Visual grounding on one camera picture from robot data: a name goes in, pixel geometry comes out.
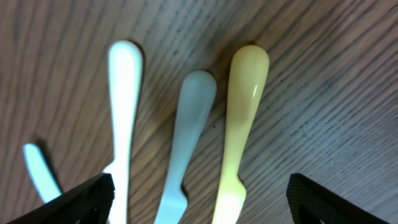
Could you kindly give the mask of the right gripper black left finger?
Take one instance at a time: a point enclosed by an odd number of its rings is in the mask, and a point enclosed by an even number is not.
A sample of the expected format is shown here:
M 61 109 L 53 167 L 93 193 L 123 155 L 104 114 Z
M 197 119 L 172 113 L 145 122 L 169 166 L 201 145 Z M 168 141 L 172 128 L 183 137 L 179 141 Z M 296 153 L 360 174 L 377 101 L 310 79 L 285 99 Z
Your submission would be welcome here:
M 100 173 L 9 224 L 106 223 L 114 191 L 111 174 Z

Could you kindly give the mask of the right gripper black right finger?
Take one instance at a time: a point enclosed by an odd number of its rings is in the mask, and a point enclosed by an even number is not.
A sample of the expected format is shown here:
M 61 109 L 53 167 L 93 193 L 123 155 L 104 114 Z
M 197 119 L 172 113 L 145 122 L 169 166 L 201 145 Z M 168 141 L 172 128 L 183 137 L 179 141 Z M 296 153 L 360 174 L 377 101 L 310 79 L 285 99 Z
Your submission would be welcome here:
M 299 173 L 290 175 L 286 196 L 294 223 L 385 223 Z

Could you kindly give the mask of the light blue plastic knife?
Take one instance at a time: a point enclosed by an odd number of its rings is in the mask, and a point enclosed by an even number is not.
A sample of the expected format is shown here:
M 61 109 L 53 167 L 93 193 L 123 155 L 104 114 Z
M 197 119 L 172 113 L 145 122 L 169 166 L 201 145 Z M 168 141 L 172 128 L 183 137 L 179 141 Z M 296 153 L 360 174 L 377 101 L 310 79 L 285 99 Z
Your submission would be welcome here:
M 48 203 L 61 196 L 61 188 L 50 170 L 41 148 L 34 143 L 28 143 L 23 146 L 23 152 L 30 179 L 43 203 Z

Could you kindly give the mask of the yellow plastic knife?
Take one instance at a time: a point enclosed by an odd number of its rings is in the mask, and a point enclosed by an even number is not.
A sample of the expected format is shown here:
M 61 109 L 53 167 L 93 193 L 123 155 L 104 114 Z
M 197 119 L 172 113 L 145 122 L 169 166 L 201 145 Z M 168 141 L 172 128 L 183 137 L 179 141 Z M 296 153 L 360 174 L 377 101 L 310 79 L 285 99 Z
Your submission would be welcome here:
M 246 198 L 238 171 L 269 71 L 269 57 L 257 45 L 241 47 L 229 70 L 224 155 L 212 224 L 236 223 Z

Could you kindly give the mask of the white plastic knife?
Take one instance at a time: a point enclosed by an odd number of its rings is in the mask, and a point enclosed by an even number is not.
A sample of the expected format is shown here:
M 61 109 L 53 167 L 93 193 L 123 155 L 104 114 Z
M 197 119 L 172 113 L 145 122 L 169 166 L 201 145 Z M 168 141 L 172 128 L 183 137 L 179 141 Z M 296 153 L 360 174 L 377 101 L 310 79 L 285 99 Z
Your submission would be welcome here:
M 140 48 L 127 40 L 108 51 L 108 87 L 113 129 L 113 161 L 103 172 L 111 174 L 114 200 L 108 220 L 127 223 L 131 143 L 141 90 L 144 57 Z

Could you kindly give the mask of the pale grey-blue plastic knife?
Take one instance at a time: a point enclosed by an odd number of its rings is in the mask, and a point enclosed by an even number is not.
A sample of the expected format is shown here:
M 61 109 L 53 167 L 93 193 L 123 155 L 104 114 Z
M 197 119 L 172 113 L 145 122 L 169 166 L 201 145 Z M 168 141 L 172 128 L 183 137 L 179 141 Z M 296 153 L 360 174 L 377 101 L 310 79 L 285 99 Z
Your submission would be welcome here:
M 211 74 L 198 70 L 182 83 L 175 117 L 172 150 L 155 224 L 178 223 L 187 209 L 183 177 L 213 105 L 217 84 Z

